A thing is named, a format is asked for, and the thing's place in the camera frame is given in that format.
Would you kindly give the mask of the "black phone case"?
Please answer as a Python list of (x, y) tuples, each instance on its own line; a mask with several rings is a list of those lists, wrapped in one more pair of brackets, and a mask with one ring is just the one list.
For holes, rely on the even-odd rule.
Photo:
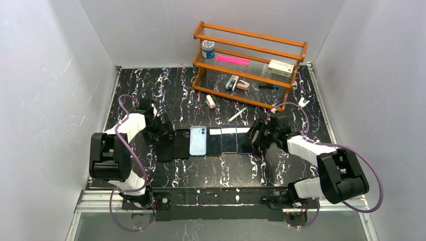
[(155, 154), (158, 162), (170, 162), (173, 160), (174, 134), (167, 134), (158, 139)]
[(177, 129), (175, 131), (175, 138), (173, 144), (173, 158), (175, 159), (188, 159), (190, 147), (190, 130)]

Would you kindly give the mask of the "light blue phone case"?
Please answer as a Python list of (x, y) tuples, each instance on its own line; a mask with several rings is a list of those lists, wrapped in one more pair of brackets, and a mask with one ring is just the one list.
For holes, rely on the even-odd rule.
[(192, 126), (190, 128), (190, 147), (191, 156), (206, 155), (206, 127)]

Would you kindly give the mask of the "phone with black screen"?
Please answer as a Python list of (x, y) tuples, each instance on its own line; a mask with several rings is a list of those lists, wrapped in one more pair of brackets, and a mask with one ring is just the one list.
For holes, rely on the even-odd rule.
[(206, 155), (220, 156), (222, 154), (222, 132), (221, 128), (207, 128)]

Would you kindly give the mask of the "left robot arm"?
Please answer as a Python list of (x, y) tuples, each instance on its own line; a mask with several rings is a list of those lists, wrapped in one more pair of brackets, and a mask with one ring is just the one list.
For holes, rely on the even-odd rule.
[(115, 186), (123, 199), (141, 208), (154, 206), (148, 175), (130, 143), (141, 134), (147, 145), (154, 147), (158, 162), (173, 160), (175, 130), (168, 114), (159, 111), (150, 98), (136, 102), (132, 111), (111, 129), (94, 133), (90, 141), (89, 175)]

